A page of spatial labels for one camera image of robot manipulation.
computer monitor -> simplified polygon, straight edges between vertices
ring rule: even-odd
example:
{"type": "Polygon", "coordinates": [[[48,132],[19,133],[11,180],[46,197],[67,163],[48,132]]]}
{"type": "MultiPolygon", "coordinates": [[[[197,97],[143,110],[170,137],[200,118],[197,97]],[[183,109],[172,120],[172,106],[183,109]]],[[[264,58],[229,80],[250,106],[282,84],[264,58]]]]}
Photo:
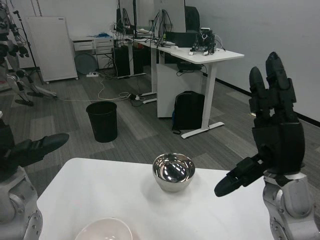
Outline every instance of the computer monitor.
{"type": "Polygon", "coordinates": [[[169,24],[171,20],[171,32],[185,33],[186,32],[186,15],[185,15],[185,0],[154,0],[154,12],[160,13],[160,10],[165,10],[168,14],[165,15],[165,24],[169,24]]]}

computer tower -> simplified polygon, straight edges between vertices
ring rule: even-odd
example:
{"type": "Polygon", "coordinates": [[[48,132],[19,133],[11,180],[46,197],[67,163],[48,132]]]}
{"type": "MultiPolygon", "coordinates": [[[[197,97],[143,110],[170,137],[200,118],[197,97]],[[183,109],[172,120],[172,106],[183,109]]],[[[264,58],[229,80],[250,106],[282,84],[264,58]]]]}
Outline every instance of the computer tower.
{"type": "Polygon", "coordinates": [[[112,49],[113,68],[117,77],[130,75],[130,61],[134,63],[134,74],[141,74],[144,71],[140,49],[133,48],[133,59],[129,59],[129,50],[127,46],[115,47],[112,49]]]}

wastebasket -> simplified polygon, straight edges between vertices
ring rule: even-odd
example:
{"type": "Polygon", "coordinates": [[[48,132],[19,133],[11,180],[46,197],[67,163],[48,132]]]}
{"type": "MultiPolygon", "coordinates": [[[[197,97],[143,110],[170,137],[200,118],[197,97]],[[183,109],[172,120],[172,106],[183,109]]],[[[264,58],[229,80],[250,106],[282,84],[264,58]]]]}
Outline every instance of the wastebasket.
{"type": "Polygon", "coordinates": [[[109,143],[117,138],[117,104],[111,101],[92,103],[86,108],[86,112],[97,142],[109,143]]]}

black backpack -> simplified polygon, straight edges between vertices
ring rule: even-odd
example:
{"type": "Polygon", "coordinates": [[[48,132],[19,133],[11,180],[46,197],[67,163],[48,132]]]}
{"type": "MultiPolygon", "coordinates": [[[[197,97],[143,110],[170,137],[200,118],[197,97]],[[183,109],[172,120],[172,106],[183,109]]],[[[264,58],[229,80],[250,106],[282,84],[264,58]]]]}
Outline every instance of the black backpack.
{"type": "Polygon", "coordinates": [[[172,114],[174,134],[180,130],[200,129],[204,112],[205,96],[194,91],[185,91],[175,98],[172,114]]]}

metal bowl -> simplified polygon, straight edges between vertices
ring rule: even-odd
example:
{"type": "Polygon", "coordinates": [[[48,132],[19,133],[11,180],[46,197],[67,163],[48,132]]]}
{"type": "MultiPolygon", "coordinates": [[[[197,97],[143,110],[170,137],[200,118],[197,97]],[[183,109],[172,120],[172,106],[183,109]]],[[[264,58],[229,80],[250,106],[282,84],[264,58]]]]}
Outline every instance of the metal bowl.
{"type": "Polygon", "coordinates": [[[153,176],[159,186],[168,192],[184,190],[192,181],[195,164],[183,154],[166,153],[158,156],[152,166],[153,176]]]}

